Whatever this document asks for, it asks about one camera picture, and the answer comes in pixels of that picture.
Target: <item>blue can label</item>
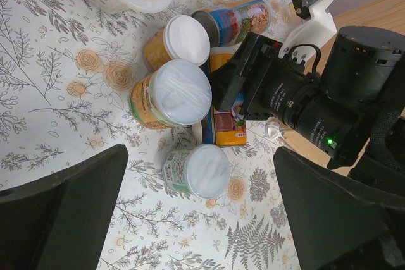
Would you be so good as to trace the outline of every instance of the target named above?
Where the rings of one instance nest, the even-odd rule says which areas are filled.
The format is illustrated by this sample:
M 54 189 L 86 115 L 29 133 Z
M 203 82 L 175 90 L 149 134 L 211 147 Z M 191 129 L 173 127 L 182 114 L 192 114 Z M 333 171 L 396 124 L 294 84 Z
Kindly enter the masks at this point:
M 248 32 L 262 34 L 270 20 L 269 8 L 263 0 L 242 0 L 205 11 L 218 25 L 220 47 L 242 42 Z

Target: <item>floral tablecloth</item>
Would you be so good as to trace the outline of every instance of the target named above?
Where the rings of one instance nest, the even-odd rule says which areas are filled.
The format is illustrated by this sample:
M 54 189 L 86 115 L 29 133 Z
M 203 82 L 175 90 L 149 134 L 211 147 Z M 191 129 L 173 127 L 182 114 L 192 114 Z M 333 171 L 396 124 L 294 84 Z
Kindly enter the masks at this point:
M 0 190 L 117 143 L 130 153 L 99 269 L 299 268 L 263 123 L 224 149 L 227 190 L 201 200 L 166 187 L 161 164 L 190 128 L 148 130 L 128 111 L 147 75 L 141 49 L 172 16 L 235 0 L 174 0 L 158 14 L 106 14 L 87 0 L 0 0 Z M 290 32 L 290 0 L 268 0 L 266 35 Z

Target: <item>camera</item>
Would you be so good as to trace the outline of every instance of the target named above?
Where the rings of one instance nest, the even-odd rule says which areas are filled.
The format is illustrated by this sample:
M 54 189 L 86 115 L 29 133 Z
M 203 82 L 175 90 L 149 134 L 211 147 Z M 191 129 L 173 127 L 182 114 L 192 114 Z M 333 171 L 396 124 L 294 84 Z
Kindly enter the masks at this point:
M 316 50 L 306 75 L 305 62 L 294 58 L 304 46 Z M 248 33 L 232 59 L 209 74 L 213 106 L 229 111 L 243 91 L 239 114 L 247 120 L 277 117 L 331 157 L 328 169 L 353 165 L 370 137 L 386 164 L 392 162 L 384 140 L 405 106 L 405 36 L 344 27 L 322 76 L 316 46 L 297 45 L 279 58 L 282 49 L 281 42 Z

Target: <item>white bracket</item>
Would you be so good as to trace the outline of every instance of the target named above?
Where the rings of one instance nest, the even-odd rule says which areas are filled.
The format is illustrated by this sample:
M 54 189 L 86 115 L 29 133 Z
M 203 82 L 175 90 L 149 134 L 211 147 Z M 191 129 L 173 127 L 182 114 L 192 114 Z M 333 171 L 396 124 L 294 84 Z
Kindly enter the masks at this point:
M 318 0 L 309 6 L 311 19 L 290 33 L 279 52 L 279 58 L 283 58 L 298 44 L 314 44 L 321 48 L 336 34 L 333 17 L 327 13 L 327 8 L 333 1 Z M 314 54 L 315 50 L 312 47 L 299 47 L 294 51 L 293 58 L 297 58 L 297 62 L 300 63 L 302 60 L 307 61 Z

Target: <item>can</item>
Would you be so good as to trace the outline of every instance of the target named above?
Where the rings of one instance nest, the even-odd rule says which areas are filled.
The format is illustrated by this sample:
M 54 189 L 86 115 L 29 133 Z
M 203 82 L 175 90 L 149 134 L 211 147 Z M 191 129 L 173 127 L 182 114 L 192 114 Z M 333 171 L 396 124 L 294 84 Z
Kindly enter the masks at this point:
M 240 0 L 199 9 L 191 17 L 206 29 L 211 47 L 230 47 L 248 32 L 262 34 L 270 24 L 270 7 L 265 0 Z
M 202 66 L 206 74 L 223 66 L 232 58 L 235 50 L 230 47 L 215 47 L 211 49 L 209 61 Z M 215 144 L 219 147 L 234 147 L 246 145 L 246 120 L 239 115 L 243 105 L 244 95 L 240 92 L 230 112 L 218 112 L 211 106 L 208 115 L 193 125 L 197 142 Z
M 175 59 L 135 84 L 129 109 L 146 128 L 165 129 L 201 121 L 211 101 L 205 73 L 189 61 Z
M 146 42 L 142 57 L 150 72 L 173 59 L 185 59 L 201 66 L 209 57 L 209 37 L 198 21 L 177 15 Z
M 228 185 L 230 164 L 227 155 L 215 145 L 182 147 L 167 155 L 163 177 L 174 191 L 213 199 Z

